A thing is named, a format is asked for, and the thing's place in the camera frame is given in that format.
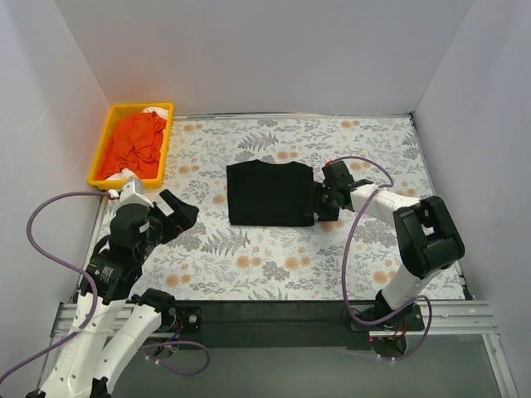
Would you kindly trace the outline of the black t shirt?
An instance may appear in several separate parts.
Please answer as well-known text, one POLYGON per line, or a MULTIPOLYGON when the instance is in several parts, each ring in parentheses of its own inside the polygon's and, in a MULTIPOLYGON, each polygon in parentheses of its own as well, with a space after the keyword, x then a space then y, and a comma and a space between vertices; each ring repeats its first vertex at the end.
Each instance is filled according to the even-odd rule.
POLYGON ((313 170, 303 163, 229 165, 229 221, 233 226, 313 226, 313 188, 313 170))

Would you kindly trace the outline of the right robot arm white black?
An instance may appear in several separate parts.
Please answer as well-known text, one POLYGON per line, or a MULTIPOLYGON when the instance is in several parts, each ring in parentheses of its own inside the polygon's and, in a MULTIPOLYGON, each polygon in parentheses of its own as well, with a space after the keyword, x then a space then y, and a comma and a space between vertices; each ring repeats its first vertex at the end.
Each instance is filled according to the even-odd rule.
POLYGON ((437 196, 425 199, 392 192, 391 175, 377 184, 356 180, 344 157, 322 169, 324 180, 314 186, 314 213, 329 221, 342 210, 355 213, 343 249, 341 290, 349 317, 364 327, 380 325, 394 329, 403 323, 406 311, 422 299, 422 290, 444 269, 465 254, 465 245, 444 201, 437 196), (401 265, 394 278, 378 291, 374 304, 355 313, 349 303, 347 268, 350 246, 362 216, 368 215, 394 228, 401 265))

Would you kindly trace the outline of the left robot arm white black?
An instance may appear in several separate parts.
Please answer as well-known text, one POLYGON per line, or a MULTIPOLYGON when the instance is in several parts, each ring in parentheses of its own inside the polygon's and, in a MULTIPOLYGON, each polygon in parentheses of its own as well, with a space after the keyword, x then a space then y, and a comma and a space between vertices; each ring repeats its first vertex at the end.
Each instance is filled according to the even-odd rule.
POLYGON ((153 250, 175 240, 197 221, 197 207, 177 199, 169 190, 159 195, 170 214, 133 190, 123 189, 115 195, 118 204, 110 232, 95 244, 81 273, 69 334, 50 375, 30 392, 31 397, 109 397, 148 336, 175 325, 175 298, 148 289, 133 297, 134 310, 125 325, 114 337, 109 336, 153 250))

